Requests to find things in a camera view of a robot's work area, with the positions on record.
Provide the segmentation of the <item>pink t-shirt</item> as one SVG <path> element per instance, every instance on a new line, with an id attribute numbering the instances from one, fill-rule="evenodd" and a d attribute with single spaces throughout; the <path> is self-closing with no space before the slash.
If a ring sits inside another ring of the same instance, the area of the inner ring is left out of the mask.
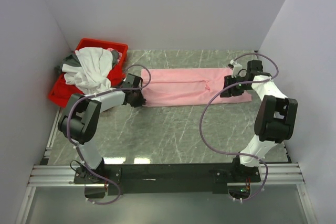
<path id="1" fill-rule="evenodd" d="M 147 107 L 205 105 L 224 88 L 229 68 L 141 70 Z"/>

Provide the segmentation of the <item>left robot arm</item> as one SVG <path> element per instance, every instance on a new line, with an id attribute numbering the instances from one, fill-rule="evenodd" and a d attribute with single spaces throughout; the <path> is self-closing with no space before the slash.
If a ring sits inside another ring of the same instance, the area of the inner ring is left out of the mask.
<path id="1" fill-rule="evenodd" d="M 58 121 L 58 130 L 77 151 L 91 182 L 99 183 L 105 176 L 104 159 L 93 141 L 100 114 L 116 106 L 130 105 L 137 108 L 145 105 L 142 84 L 141 77 L 128 74 L 118 86 L 107 91 L 71 95 Z"/>

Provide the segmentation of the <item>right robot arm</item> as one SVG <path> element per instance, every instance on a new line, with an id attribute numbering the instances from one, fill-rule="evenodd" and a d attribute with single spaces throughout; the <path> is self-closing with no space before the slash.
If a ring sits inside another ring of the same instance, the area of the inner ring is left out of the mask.
<path id="1" fill-rule="evenodd" d="M 224 77 L 225 91 L 220 97 L 237 97 L 246 90 L 254 90 L 261 100 L 254 123 L 255 135 L 242 150 L 243 155 L 234 158 L 236 165 L 230 169 L 232 179 L 241 182 L 259 165 L 259 159 L 270 149 L 292 137 L 298 102 L 278 89 L 272 75 L 263 71 L 260 60 L 249 61 L 244 76 L 240 75 L 243 71 L 241 64 L 231 60 L 229 67 L 232 74 Z"/>

